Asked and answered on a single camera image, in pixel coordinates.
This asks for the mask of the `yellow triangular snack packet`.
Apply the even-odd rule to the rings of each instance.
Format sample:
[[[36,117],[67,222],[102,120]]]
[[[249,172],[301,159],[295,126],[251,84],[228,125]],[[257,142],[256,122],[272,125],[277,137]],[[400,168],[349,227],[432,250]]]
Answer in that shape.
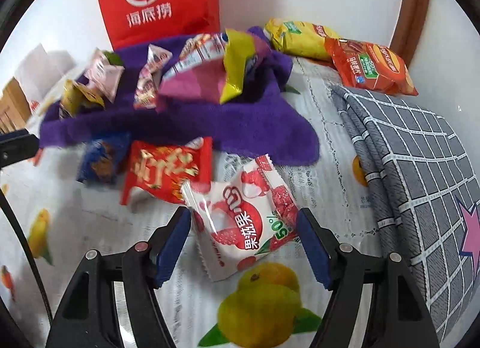
[[[60,119],[74,118],[85,111],[104,109],[103,96],[96,88],[70,79],[64,82],[64,92],[58,108]]]

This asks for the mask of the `white lychee jelly packet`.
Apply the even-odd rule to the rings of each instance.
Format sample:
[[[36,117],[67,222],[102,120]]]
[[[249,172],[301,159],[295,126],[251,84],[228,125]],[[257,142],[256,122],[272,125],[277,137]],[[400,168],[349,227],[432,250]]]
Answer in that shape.
[[[222,281],[298,240],[298,207],[269,155],[242,166],[227,182],[181,186],[211,281]]]

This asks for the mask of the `pink round candy packet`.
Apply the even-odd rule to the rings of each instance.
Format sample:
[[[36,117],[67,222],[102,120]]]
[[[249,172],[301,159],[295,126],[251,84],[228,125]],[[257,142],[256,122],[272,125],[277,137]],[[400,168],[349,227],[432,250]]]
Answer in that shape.
[[[95,49],[84,76],[92,88],[97,88],[111,103],[115,101],[124,66],[110,65],[103,55],[103,50]]]

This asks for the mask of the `long white pink snack packet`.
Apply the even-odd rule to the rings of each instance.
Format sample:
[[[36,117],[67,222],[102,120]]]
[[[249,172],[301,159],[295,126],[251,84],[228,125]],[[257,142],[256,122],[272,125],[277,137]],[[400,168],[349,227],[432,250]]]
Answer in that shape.
[[[148,46],[147,60],[139,73],[133,99],[135,109],[154,109],[156,107],[162,71],[172,56],[171,51],[153,43]]]

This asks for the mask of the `pink yellow snack bag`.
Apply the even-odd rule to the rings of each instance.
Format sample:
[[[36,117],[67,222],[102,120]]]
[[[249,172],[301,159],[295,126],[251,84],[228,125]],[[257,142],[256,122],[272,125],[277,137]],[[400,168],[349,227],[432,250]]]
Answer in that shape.
[[[224,104],[242,94],[246,81],[270,52],[264,40],[245,31],[197,35],[163,74],[159,99]]]

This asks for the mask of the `green triangular snack packet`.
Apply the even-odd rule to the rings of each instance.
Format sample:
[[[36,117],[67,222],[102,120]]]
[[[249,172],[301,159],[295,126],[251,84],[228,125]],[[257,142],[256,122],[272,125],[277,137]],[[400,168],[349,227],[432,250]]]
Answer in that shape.
[[[103,50],[103,55],[106,57],[106,59],[107,59],[107,61],[109,62],[110,65],[114,65],[114,66],[123,66],[124,65],[121,57],[116,52],[110,52],[110,51]]]

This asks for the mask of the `wooden side table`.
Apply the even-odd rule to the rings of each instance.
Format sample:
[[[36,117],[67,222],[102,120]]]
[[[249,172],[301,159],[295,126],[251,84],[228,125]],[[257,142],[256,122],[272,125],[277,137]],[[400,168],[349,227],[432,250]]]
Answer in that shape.
[[[3,88],[0,100],[0,129],[7,134],[24,129],[31,110],[26,97],[15,78],[12,78]]]

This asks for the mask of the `red snack packet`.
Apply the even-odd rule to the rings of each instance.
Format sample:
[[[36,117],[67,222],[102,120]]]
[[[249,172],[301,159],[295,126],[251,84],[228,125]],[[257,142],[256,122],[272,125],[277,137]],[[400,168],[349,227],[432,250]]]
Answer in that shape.
[[[130,193],[139,188],[157,199],[181,204],[186,181],[208,186],[212,180],[212,138],[199,137],[185,146],[154,146],[134,141],[120,198],[127,205]]]

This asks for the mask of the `white plastic bag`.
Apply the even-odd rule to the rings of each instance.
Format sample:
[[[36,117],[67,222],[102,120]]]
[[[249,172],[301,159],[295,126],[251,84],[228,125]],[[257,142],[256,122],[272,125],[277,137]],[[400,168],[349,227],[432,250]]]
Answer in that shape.
[[[43,101],[55,83],[75,65],[69,52],[47,52],[41,44],[38,44],[19,64],[14,78],[19,83],[30,108],[33,109]]]

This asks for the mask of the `blue snack packet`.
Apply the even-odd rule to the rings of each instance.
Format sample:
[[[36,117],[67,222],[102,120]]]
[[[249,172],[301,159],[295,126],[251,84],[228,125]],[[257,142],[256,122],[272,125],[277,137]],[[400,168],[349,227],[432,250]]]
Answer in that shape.
[[[130,133],[120,132],[103,135],[87,143],[76,180],[82,183],[114,184],[130,142]]]

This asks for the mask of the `grey checked cloth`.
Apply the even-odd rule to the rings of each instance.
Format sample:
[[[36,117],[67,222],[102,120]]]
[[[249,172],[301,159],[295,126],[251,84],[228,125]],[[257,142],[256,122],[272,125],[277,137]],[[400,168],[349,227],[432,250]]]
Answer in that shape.
[[[479,289],[479,180],[457,134],[431,110],[334,84],[363,168],[382,252],[410,267],[439,340]]]

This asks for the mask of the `purple towel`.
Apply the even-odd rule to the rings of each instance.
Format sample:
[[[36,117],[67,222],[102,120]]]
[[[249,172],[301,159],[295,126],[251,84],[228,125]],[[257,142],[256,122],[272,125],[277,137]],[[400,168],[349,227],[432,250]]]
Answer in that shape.
[[[217,151],[270,156],[277,165],[312,165],[320,142],[307,119],[281,95],[293,67],[290,57],[270,51],[237,100],[226,104],[168,100],[166,110],[135,109],[134,91],[147,56],[147,43],[117,49],[125,71],[115,102],[104,110],[61,119],[53,103],[39,127],[41,147],[67,147],[110,133],[128,131],[154,145],[181,145],[210,137]]]

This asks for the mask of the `orange chips bag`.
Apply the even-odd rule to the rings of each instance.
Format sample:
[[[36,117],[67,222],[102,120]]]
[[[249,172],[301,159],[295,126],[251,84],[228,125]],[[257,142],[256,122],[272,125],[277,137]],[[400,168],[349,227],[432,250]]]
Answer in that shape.
[[[375,43],[327,38],[325,49],[345,87],[387,95],[417,96],[404,60]]]

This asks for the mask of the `yellow chips bag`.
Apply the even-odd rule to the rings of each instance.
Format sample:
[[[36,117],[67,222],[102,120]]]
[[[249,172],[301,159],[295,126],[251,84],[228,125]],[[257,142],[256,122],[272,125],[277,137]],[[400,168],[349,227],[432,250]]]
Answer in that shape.
[[[326,39],[339,38],[328,26],[280,18],[272,18],[264,25],[264,35],[278,52],[321,61],[331,59],[326,51]]]

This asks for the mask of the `brown wooden door frame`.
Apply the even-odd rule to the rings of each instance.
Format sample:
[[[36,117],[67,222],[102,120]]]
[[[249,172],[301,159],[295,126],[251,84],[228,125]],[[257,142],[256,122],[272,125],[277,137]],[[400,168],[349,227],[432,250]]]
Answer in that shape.
[[[422,35],[430,0],[402,0],[390,49],[410,65]]]

